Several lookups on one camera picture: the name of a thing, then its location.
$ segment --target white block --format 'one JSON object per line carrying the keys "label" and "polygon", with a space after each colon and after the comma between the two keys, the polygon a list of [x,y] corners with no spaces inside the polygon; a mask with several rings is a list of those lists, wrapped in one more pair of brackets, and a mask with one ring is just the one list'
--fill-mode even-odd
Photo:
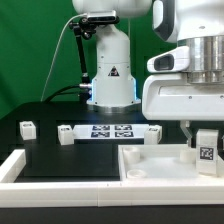
{"label": "white block", "polygon": [[196,142],[200,146],[217,147],[218,144],[218,130],[200,129],[198,130]]}
{"label": "white block", "polygon": [[198,146],[196,169],[199,173],[217,175],[217,148]]}
{"label": "white block", "polygon": [[23,140],[36,139],[36,127],[32,121],[23,121],[20,122],[19,125]]}
{"label": "white block", "polygon": [[197,133],[196,169],[199,173],[217,175],[218,130],[200,129]]}
{"label": "white block", "polygon": [[130,146],[123,150],[124,162],[126,164],[135,164],[140,161],[140,150],[137,147]]}
{"label": "white block", "polygon": [[144,133],[145,145],[157,145],[162,139],[162,127],[159,125],[150,125]]}
{"label": "white block", "polygon": [[74,144],[73,131],[70,125],[58,126],[58,139],[61,145]]}
{"label": "white block", "polygon": [[193,148],[181,149],[180,151],[180,161],[182,163],[195,163],[197,150]]}

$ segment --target black cable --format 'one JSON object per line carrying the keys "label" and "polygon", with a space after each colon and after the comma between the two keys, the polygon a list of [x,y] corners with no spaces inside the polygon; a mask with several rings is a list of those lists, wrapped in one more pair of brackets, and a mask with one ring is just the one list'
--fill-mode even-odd
{"label": "black cable", "polygon": [[62,89],[59,89],[58,91],[56,91],[55,93],[50,95],[44,102],[45,103],[49,103],[55,96],[62,95],[62,93],[64,91],[69,90],[69,89],[74,89],[74,88],[79,88],[79,85],[66,86],[66,87],[64,87]]}

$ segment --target small white cube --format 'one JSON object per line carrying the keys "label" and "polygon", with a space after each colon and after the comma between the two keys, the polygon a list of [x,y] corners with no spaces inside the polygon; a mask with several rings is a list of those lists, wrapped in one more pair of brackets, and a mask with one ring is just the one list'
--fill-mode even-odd
{"label": "small white cube", "polygon": [[218,136],[217,130],[201,129],[198,131],[196,169],[199,173],[217,175]]}
{"label": "small white cube", "polygon": [[197,133],[196,142],[197,145],[201,146],[217,147],[218,137],[218,130],[200,129]]}
{"label": "small white cube", "polygon": [[150,125],[144,133],[145,145],[157,145],[162,139],[162,127],[159,125]]}
{"label": "small white cube", "polygon": [[61,145],[74,144],[73,131],[70,125],[58,126],[58,139]]}
{"label": "small white cube", "polygon": [[19,125],[23,140],[36,139],[36,127],[32,121],[23,121],[20,122]]}

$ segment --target white foam block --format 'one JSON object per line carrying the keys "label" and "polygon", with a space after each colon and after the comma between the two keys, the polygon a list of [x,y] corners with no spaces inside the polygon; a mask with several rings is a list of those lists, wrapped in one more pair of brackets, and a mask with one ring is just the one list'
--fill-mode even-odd
{"label": "white foam block", "polygon": [[145,145],[157,145],[162,139],[162,127],[159,125],[150,125],[144,133]]}
{"label": "white foam block", "polygon": [[74,144],[73,131],[70,125],[58,126],[58,139],[61,145]]}
{"label": "white foam block", "polygon": [[32,121],[23,121],[20,122],[19,125],[23,140],[36,139],[36,127]]}

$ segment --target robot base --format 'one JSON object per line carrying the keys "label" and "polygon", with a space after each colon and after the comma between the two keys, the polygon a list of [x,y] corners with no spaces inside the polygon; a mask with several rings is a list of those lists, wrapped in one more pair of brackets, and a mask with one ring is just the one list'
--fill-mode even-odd
{"label": "robot base", "polygon": [[92,104],[92,102],[87,101],[87,106],[89,110],[96,111],[99,113],[105,114],[114,114],[114,113],[127,113],[131,111],[140,111],[141,110],[141,100],[136,100],[132,105],[127,105],[123,107],[108,107],[108,106],[99,106]]}

